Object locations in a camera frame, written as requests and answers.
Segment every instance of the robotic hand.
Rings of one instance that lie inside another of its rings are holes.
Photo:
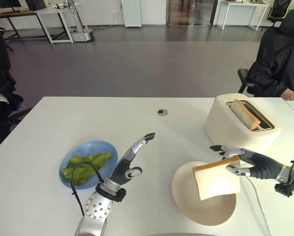
[[[219,151],[224,158],[238,156],[242,161],[247,162],[253,167],[237,168],[227,166],[227,170],[237,176],[250,176],[260,179],[275,179],[279,184],[275,185],[275,190],[287,197],[294,193],[294,160],[292,165],[285,166],[267,156],[252,152],[244,148],[237,148],[226,145],[214,145],[210,147],[214,151]]]
[[[85,215],[82,217],[75,236],[102,236],[107,225],[112,203],[121,202],[126,191],[121,185],[129,182],[133,177],[142,173],[140,167],[130,168],[132,160],[138,150],[148,141],[152,140],[155,133],[147,134],[133,144],[118,162],[112,174],[96,186],[96,191],[88,198],[85,206]]]

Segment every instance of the black cable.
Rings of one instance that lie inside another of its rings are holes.
[[[101,183],[103,183],[103,181],[104,181],[103,178],[101,177],[101,175],[100,175],[98,169],[97,169],[97,168],[96,168],[91,162],[83,161],[83,162],[81,162],[81,163],[78,163],[78,164],[74,167],[74,169],[73,169],[73,171],[72,171],[72,175],[70,176],[70,186],[71,186],[72,191],[73,191],[72,195],[75,195],[76,200],[77,200],[77,202],[78,202],[78,204],[79,204],[79,207],[80,207],[80,210],[82,211],[82,215],[83,215],[83,216],[85,215],[85,214],[84,214],[84,210],[83,210],[83,206],[82,206],[82,204],[81,204],[81,202],[80,202],[80,199],[79,199],[79,197],[78,197],[78,194],[77,194],[77,192],[76,192],[76,188],[75,188],[75,185],[74,185],[74,172],[75,172],[75,170],[76,170],[79,166],[84,165],[84,164],[86,164],[86,165],[91,165],[91,166],[93,167],[94,171],[96,172],[96,174],[97,174],[97,176],[98,176],[98,178],[99,178],[99,181],[100,181]]]
[[[290,188],[289,188],[289,185],[290,185],[290,177],[291,177],[291,173],[292,173],[292,170],[293,170],[293,168],[294,168],[294,159],[293,159],[293,161],[291,161],[291,163],[292,163],[292,165],[290,166],[290,171],[289,171],[289,176],[288,176],[288,180],[287,180],[287,194],[288,194],[288,196],[289,196],[289,194],[290,194]]]

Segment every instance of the white cable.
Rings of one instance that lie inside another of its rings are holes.
[[[250,184],[252,185],[253,189],[254,189],[254,192],[255,192],[255,195],[256,195],[256,199],[257,199],[257,202],[259,203],[259,207],[260,207],[260,210],[261,210],[261,213],[262,213],[262,216],[263,216],[263,219],[265,221],[265,225],[266,225],[266,229],[267,229],[267,232],[268,232],[268,235],[269,236],[272,236],[273,234],[271,233],[271,230],[270,230],[270,227],[269,227],[269,224],[268,224],[268,221],[267,221],[267,218],[265,216],[265,213],[263,211],[263,207],[262,207],[262,204],[261,204],[261,201],[260,201],[260,197],[259,197],[259,194],[256,190],[256,187],[254,185],[254,183],[248,178],[248,177],[245,177],[249,182]]]
[[[112,27],[113,24],[114,24],[114,21],[116,20],[116,14],[118,14],[118,13],[114,13],[114,14],[113,14],[113,21],[112,21],[112,24],[111,24],[111,25],[109,25],[109,26],[104,26],[104,27],[98,27],[98,28],[95,28],[95,29],[93,29],[93,30],[94,30],[94,31],[96,31],[96,30],[104,30],[104,29],[106,29],[106,28],[110,28],[110,27]]]

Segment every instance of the toaster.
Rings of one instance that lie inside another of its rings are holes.
[[[254,131],[248,129],[230,110],[235,99],[245,106],[260,124]],[[241,93],[217,96],[208,114],[205,131],[214,145],[230,145],[261,152],[280,134],[280,128],[258,105]]]

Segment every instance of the green leafy vegetable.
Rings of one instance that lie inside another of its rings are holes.
[[[103,167],[104,162],[108,160],[112,156],[112,153],[108,152],[106,154],[97,154],[97,155],[87,155],[83,158],[80,158],[79,156],[73,156],[69,162],[66,168],[63,169],[63,175],[65,178],[69,179],[71,178],[72,172],[74,167],[83,162],[91,162],[98,170]],[[87,179],[89,179],[91,176],[95,174],[95,171],[91,165],[81,165],[77,167],[77,169],[74,172],[74,184],[79,185],[81,183],[84,183]]]

